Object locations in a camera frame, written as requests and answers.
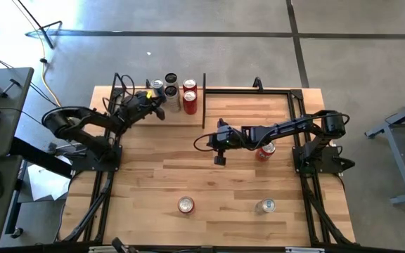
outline red soda can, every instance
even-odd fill
[[[262,162],[267,161],[274,154],[274,151],[276,151],[274,144],[269,143],[257,150],[256,158]]]
[[[184,88],[184,93],[186,91],[194,91],[198,95],[198,87],[196,86],[196,81],[193,79],[187,79],[182,85]]]
[[[177,202],[177,208],[183,214],[189,214],[195,209],[195,202],[189,196],[181,197],[181,199]]]
[[[196,93],[194,91],[186,91],[182,103],[184,104],[184,110],[187,114],[192,115],[196,113],[198,103],[196,102]]]

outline metal stand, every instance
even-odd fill
[[[32,20],[35,22],[35,24],[39,27],[39,29],[37,29],[37,30],[35,30],[35,31],[25,33],[25,35],[28,36],[28,37],[33,37],[32,34],[41,32],[41,33],[43,34],[43,37],[44,37],[45,40],[46,40],[46,43],[48,43],[49,48],[54,49],[54,45],[53,45],[53,43],[51,42],[51,40],[49,39],[49,36],[48,36],[48,33],[47,33],[47,32],[48,32],[48,30],[49,30],[49,28],[50,28],[51,26],[59,24],[58,29],[56,29],[56,30],[54,31],[54,33],[57,34],[58,31],[60,30],[60,28],[62,27],[62,21],[59,20],[59,21],[55,21],[55,22],[53,22],[53,23],[51,23],[51,24],[41,26],[41,25],[37,22],[37,20],[34,18],[34,16],[28,11],[28,9],[26,8],[26,6],[21,2],[21,0],[18,0],[18,3],[20,3],[20,5],[25,9],[25,11],[27,12],[27,14],[29,14],[29,16],[31,17],[31,19],[32,19]]]
[[[399,112],[388,119],[385,120],[385,123],[377,126],[376,128],[367,131],[365,135],[368,138],[374,138],[377,134],[379,133],[384,133],[387,137],[388,143],[390,145],[390,148],[392,149],[394,158],[397,162],[398,169],[401,172],[401,176],[404,180],[405,184],[405,164],[402,158],[402,154],[398,149],[397,143],[394,139],[393,133],[392,133],[392,128],[397,127],[399,124],[405,122],[405,109],[402,112]],[[405,195],[400,195],[397,197],[394,197],[390,199],[392,204],[399,204],[399,203],[405,203]]]

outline gray metal stand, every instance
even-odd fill
[[[386,135],[394,158],[397,162],[399,171],[401,172],[402,178],[405,183],[405,162],[403,160],[403,152],[398,147],[394,137],[394,129],[396,129],[397,127],[405,127],[405,124],[402,124],[403,122],[405,122],[405,109],[402,112],[399,112],[386,119],[385,123],[377,126],[370,131],[367,131],[365,135],[369,138],[374,138],[379,133],[384,133]],[[394,197],[390,199],[390,201],[392,202],[392,204],[405,203],[405,195]]]

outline can lid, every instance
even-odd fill
[[[196,81],[193,79],[187,79],[184,81],[184,86],[187,88],[193,88],[194,86],[196,86]]]
[[[174,73],[169,73],[165,76],[165,81],[167,81],[167,83],[172,84],[174,82],[177,81],[177,76]]]
[[[156,80],[154,80],[152,83],[151,83],[151,86],[153,87],[153,88],[160,88],[160,87],[162,87],[163,86],[163,82],[162,82],[162,80],[160,80],[160,79],[156,79]]]
[[[184,99],[188,102],[191,102],[196,99],[196,93],[194,91],[186,91],[184,93]]]
[[[274,200],[272,199],[265,199],[264,201],[262,201],[262,207],[266,212],[274,212],[274,210],[276,209],[276,203],[274,203]]]
[[[267,152],[267,153],[272,153],[272,152],[274,152],[274,150],[276,149],[276,148],[274,147],[274,144],[273,144],[273,143],[268,143],[267,145],[263,146],[262,148],[263,148],[264,151]]]
[[[174,96],[177,94],[177,88],[174,86],[168,86],[165,88],[165,95],[167,96]]]
[[[181,197],[181,199],[178,202],[179,211],[184,213],[191,212],[193,210],[193,206],[194,204],[191,197]]]

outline silver can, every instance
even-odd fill
[[[151,83],[151,87],[154,90],[154,94],[158,97],[161,97],[162,102],[167,102],[167,97],[165,97],[165,87],[162,80],[156,79]]]
[[[175,86],[177,89],[177,94],[178,96],[180,95],[180,91],[179,91],[179,84],[177,83],[177,76],[174,73],[168,73],[165,76],[165,81],[167,83],[167,86]]]
[[[276,203],[274,202],[274,200],[264,199],[264,200],[260,200],[260,202],[258,202],[256,204],[255,212],[257,214],[266,214],[266,213],[274,212],[275,209],[276,209]]]
[[[179,112],[181,110],[181,101],[179,100],[178,88],[168,86],[165,88],[165,97],[167,97],[167,107],[171,112]]]

